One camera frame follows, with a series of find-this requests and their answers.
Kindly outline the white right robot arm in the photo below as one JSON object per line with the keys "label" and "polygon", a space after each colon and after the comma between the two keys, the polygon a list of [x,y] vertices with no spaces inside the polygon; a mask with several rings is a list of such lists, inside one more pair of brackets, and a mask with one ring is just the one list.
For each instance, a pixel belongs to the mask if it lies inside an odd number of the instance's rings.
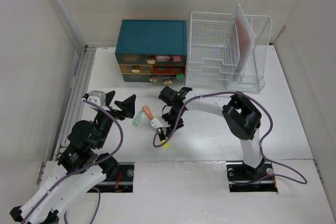
{"label": "white right robot arm", "polygon": [[240,141],[244,175],[250,180],[259,178],[265,158],[259,140],[262,114],[255,107],[256,101],[238,91],[200,94],[188,87],[182,87],[179,91],[165,87],[160,92],[159,99],[170,107],[162,115],[169,126],[165,130],[157,129],[161,143],[166,143],[176,130],[184,126],[182,116],[186,111],[218,115],[224,118],[230,132]]}

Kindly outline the pink lid marker tube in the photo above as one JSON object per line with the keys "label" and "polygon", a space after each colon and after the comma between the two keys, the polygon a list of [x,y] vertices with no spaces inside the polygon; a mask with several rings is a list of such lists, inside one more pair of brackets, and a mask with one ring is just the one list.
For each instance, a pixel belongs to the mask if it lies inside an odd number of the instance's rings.
{"label": "pink lid marker tube", "polygon": [[182,60],[183,60],[183,57],[179,55],[175,55],[175,56],[158,55],[156,56],[156,62],[181,62]]}

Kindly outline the green cap black highlighter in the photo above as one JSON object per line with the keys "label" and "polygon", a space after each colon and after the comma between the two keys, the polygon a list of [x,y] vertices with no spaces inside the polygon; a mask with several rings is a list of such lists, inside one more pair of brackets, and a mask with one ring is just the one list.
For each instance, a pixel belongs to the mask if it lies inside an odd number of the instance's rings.
{"label": "green cap black highlighter", "polygon": [[180,79],[184,79],[184,75],[179,73],[179,74],[171,74],[171,75],[167,75],[163,78],[165,81],[175,81],[175,80],[180,80]]}

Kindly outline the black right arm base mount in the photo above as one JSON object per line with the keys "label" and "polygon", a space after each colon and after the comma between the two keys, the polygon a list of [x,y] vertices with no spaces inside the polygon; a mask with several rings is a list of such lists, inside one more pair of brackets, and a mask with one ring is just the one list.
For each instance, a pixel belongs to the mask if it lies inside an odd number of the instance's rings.
{"label": "black right arm base mount", "polygon": [[252,168],[242,161],[227,162],[227,178],[231,193],[277,193],[277,183],[270,162],[262,161],[257,168]]}

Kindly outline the yellow cap black highlighter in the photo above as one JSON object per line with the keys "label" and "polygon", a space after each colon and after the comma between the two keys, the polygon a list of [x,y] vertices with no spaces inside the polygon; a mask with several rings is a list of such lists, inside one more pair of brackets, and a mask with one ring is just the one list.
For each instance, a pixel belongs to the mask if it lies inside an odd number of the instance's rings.
{"label": "yellow cap black highlighter", "polygon": [[168,148],[168,144],[166,144],[166,136],[162,128],[157,129],[157,133],[160,139],[161,144],[164,143],[163,148]]}

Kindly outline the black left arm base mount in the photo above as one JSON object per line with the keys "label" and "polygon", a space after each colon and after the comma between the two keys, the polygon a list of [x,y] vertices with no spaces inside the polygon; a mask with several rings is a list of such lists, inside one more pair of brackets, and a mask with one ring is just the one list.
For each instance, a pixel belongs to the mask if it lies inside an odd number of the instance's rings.
{"label": "black left arm base mount", "polygon": [[132,193],[133,179],[134,163],[120,163],[116,175],[98,183],[95,188],[101,193]]}

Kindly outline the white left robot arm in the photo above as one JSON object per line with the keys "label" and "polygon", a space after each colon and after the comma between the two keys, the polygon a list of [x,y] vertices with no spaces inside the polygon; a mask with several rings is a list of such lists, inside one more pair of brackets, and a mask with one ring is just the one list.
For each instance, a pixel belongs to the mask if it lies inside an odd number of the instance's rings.
{"label": "white left robot arm", "polygon": [[57,160],[52,173],[32,198],[22,206],[14,207],[10,216],[19,223],[58,223],[60,215],[82,195],[104,180],[117,176],[119,163],[113,153],[96,154],[104,146],[113,125],[124,138],[120,121],[135,115],[136,96],[110,103],[115,91],[91,91],[82,102],[96,111],[92,121],[76,122],[67,139],[68,147]]}

